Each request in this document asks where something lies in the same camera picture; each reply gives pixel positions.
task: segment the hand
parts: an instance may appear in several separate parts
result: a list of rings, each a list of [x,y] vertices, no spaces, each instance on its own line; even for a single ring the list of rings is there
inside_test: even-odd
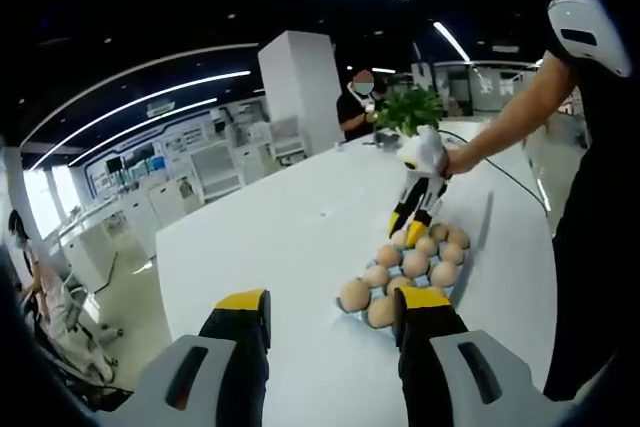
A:
[[[478,164],[478,161],[468,155],[464,147],[461,149],[447,150],[447,157],[447,166],[444,169],[444,174],[447,177],[469,172]]]

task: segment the ceiling light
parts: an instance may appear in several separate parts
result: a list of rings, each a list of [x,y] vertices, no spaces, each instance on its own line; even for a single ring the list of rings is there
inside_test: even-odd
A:
[[[197,102],[195,104],[191,104],[191,105],[187,105],[186,107],[180,107],[179,109],[176,110],[172,110],[170,112],[166,112],[162,115],[159,115],[157,117],[154,117],[153,119],[149,119],[149,120],[145,120],[144,122],[138,124],[138,125],[134,125],[133,127],[129,127],[128,129],[123,130],[122,132],[117,133],[116,135],[114,135],[113,137],[108,138],[107,140],[105,140],[104,142],[100,142],[98,145],[96,145],[95,147],[90,148],[89,150],[87,150],[86,152],[84,152],[82,155],[80,155],[79,157],[76,157],[75,159],[73,159],[73,161],[69,162],[69,167],[77,164],[78,162],[80,162],[82,159],[84,159],[87,155],[91,155],[93,152],[95,152],[96,150],[104,147],[105,145],[109,144],[110,142],[113,142],[116,139],[119,139],[120,137],[122,137],[123,135],[127,135],[130,134],[131,132],[138,130],[146,125],[152,124],[154,122],[157,122],[160,119],[166,119],[167,117],[170,117],[172,115],[176,115],[179,114],[180,112],[184,112],[185,110],[189,110],[189,109],[195,109],[196,107],[200,107],[202,105],[207,105],[207,104],[212,104],[213,102],[216,102],[218,99],[213,98],[213,99],[208,99],[208,100],[203,100],[202,102]]]
[[[185,87],[191,87],[193,85],[198,85],[198,84],[202,84],[202,83],[205,83],[205,82],[212,82],[214,80],[229,79],[229,78],[232,78],[232,77],[241,77],[241,76],[244,76],[244,75],[249,75],[250,73],[251,73],[250,70],[243,70],[241,72],[232,72],[230,74],[214,75],[213,77],[206,77],[204,79],[194,80],[192,82],[187,82],[186,84],[174,85],[173,87],[169,87],[168,89],[160,90],[160,91],[155,92],[153,94],[145,95],[144,97],[140,97],[139,99],[136,99],[136,100],[134,100],[132,102],[129,102],[128,104],[124,104],[122,107],[118,107],[117,109],[112,110],[111,112],[107,112],[106,114],[101,115],[97,119],[92,120],[88,124],[80,127],[78,130],[76,130],[74,133],[72,133],[68,137],[64,138],[60,143],[54,145],[46,154],[44,154],[42,157],[40,157],[38,159],[38,161],[35,164],[33,164],[33,166],[29,170],[33,170],[33,169],[37,168],[42,162],[45,161],[45,159],[47,159],[49,156],[53,155],[56,150],[58,150],[60,147],[62,147],[64,144],[69,142],[74,137],[77,137],[78,135],[80,135],[85,130],[90,129],[94,125],[102,122],[103,120],[111,117],[112,115],[115,115],[115,114],[117,114],[119,112],[122,112],[125,109],[128,109],[129,107],[131,107],[133,105],[136,105],[136,104],[139,104],[141,102],[144,102],[145,100],[153,99],[154,97],[158,97],[160,95],[167,94],[169,92],[174,92],[176,90],[184,89]]]
[[[462,47],[460,47],[458,41],[455,39],[455,37],[453,37],[453,35],[451,35],[451,32],[449,32],[444,25],[442,25],[440,22],[434,22],[433,26],[438,30],[438,32],[440,32],[440,35],[442,35],[449,41],[449,43],[453,46],[454,49],[456,49],[458,54],[460,54],[460,57],[462,57],[465,62],[471,62],[471,59],[469,58],[467,53],[462,49]]]

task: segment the black ceiling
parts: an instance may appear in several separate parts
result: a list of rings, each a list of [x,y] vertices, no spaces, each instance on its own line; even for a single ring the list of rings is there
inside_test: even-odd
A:
[[[11,0],[14,31],[7,48],[11,68],[3,101],[8,122],[2,122],[2,130],[9,143],[19,143],[66,100],[143,62],[191,49],[255,42],[258,48],[186,57],[119,79],[72,104],[32,140],[55,143],[136,97],[210,75],[253,72],[202,87],[203,96],[196,100],[246,97],[261,85],[257,51],[287,29],[329,34],[341,71],[348,64],[407,69],[414,41],[425,57],[459,60],[434,31],[436,20],[454,33],[472,59],[534,61],[544,50],[548,1]],[[495,43],[518,45],[520,51],[495,53]],[[132,124],[140,114],[132,113]],[[122,122],[113,125],[121,128]],[[86,147],[95,137],[91,139],[71,144]]]

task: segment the egg tray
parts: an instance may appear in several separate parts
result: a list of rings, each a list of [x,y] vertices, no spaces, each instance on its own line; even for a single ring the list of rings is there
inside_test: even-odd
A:
[[[440,242],[438,245],[438,253],[436,255],[433,255],[431,257],[429,257],[429,269],[427,270],[427,273],[424,275],[420,275],[418,277],[415,277],[414,279],[412,279],[412,286],[413,287],[419,287],[419,288],[426,288],[429,287],[431,285],[431,282],[429,281],[429,275],[431,274],[431,271],[433,270],[433,268],[438,265],[441,262],[440,259],[440,252],[442,252],[442,250],[447,246],[448,242]],[[411,254],[412,252],[415,251],[415,249],[413,248],[405,248],[405,249],[400,249],[397,246],[393,246],[398,252],[400,252],[400,254],[402,255],[402,261],[400,263],[400,265],[396,265],[394,267],[389,267],[389,282],[391,282],[391,280],[393,280],[396,277],[400,277],[402,275],[404,275],[403,271],[402,271],[402,263],[404,262],[404,259]],[[458,279],[460,278],[460,276],[462,275],[462,270],[465,268],[465,264],[466,261],[468,259],[468,253],[469,253],[469,249],[464,249],[464,259],[462,261],[462,263],[460,265],[458,265]],[[375,265],[377,262],[374,260],[372,260],[371,262],[369,262],[367,264],[367,267],[370,267],[372,265]],[[384,287],[375,287],[373,289],[369,289],[369,291],[371,292],[371,295],[369,297],[369,303],[367,304],[367,306],[363,309],[360,310],[358,312],[347,312],[346,310],[344,310],[342,308],[342,304],[340,303],[340,298],[336,297],[335,299],[335,304],[336,306],[345,314],[347,314],[350,317],[353,317],[361,322],[364,322],[367,326],[369,326],[370,328],[372,328],[373,330],[379,331],[379,332],[383,332],[385,334],[388,334],[390,336],[393,337],[393,330],[391,328],[391,326],[388,327],[380,327],[380,328],[375,328],[373,327],[368,319],[367,319],[367,310],[369,308],[369,306],[371,305],[371,303],[379,298],[379,297],[384,297],[386,294],[386,289],[387,289],[387,285],[385,285]],[[454,289],[456,288],[456,284],[454,283],[451,287],[445,287],[442,290],[444,290],[445,294],[447,295],[447,297],[451,297],[451,294],[453,293]]]

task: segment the window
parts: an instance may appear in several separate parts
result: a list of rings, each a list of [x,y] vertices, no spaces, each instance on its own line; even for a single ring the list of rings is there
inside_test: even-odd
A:
[[[24,183],[40,236],[44,239],[60,225],[60,216],[53,203],[44,170],[28,170],[24,173]]]
[[[71,177],[71,170],[66,165],[59,165],[52,169],[53,180],[56,183],[56,190],[64,213],[67,217],[71,215],[71,211],[76,207],[80,207],[80,197],[76,190],[76,185]]]

